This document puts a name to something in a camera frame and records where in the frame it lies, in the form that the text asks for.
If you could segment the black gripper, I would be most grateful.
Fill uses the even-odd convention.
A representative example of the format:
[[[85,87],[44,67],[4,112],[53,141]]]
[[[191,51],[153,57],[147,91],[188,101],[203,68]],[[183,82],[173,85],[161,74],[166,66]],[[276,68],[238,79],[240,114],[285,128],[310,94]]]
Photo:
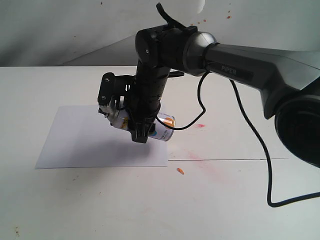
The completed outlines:
[[[129,132],[133,142],[146,144],[150,133],[155,130],[153,122],[160,110],[160,98],[163,95],[169,73],[169,67],[150,67],[142,62],[137,64],[127,109],[132,120],[138,122],[129,122]],[[147,119],[150,119],[152,123],[143,122]]]

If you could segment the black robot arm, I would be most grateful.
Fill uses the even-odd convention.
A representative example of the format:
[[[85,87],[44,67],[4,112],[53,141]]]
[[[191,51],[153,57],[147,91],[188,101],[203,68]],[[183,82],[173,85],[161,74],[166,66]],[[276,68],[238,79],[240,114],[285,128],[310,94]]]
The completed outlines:
[[[167,25],[140,30],[129,131],[145,143],[169,71],[216,73],[260,92],[263,114],[274,118],[282,144],[296,157],[320,165],[320,53],[221,44],[197,27]]]

